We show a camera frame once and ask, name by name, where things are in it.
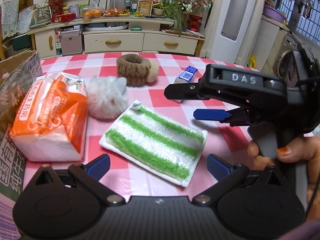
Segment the plush toy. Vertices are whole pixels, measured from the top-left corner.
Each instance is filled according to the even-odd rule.
[[[100,120],[115,119],[128,107],[124,77],[94,76],[87,87],[88,112]]]
[[[117,72],[119,77],[127,79],[128,86],[139,87],[157,79],[159,66],[137,54],[126,54],[117,59]]]

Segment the green striped sponge cloth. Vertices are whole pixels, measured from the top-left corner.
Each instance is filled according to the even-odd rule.
[[[207,131],[183,126],[135,101],[99,143],[146,170],[187,187],[206,138]]]

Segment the shelf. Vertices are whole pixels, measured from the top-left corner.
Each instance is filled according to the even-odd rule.
[[[166,25],[174,25],[175,21],[172,19],[164,18],[140,18],[135,16],[129,17],[100,17],[96,19],[88,19],[84,20],[83,18],[75,19],[71,22],[67,23],[50,23],[40,28],[30,29],[27,31],[27,34],[39,33],[47,30],[52,30],[55,28],[62,28],[72,25],[78,24],[90,24],[90,23],[106,23],[106,22],[144,22],[144,23],[154,23],[154,24],[166,24]]]
[[[119,30],[119,31],[90,31],[90,32],[84,31],[82,34],[83,35],[90,35],[90,34],[102,34],[102,33],[153,33],[153,34],[161,34],[161,35],[174,36],[174,37],[178,37],[179,36],[177,34],[165,33],[165,32],[161,32],[161,31],[147,31],[147,30],[131,31],[131,30],[128,30],[128,29]],[[193,39],[193,40],[201,40],[201,41],[205,40],[205,38],[185,36],[185,35],[181,35],[180,37],[187,38],[187,39]]]

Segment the orange tissue package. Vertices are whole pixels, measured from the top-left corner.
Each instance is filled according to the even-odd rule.
[[[38,77],[17,112],[10,137],[31,162],[83,161],[87,104],[81,77],[62,72]]]

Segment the brown hair scrunchie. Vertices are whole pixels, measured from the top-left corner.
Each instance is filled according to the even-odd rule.
[[[150,61],[137,54],[126,54],[117,59],[118,77],[125,77],[127,86],[143,86],[147,82],[150,67]]]

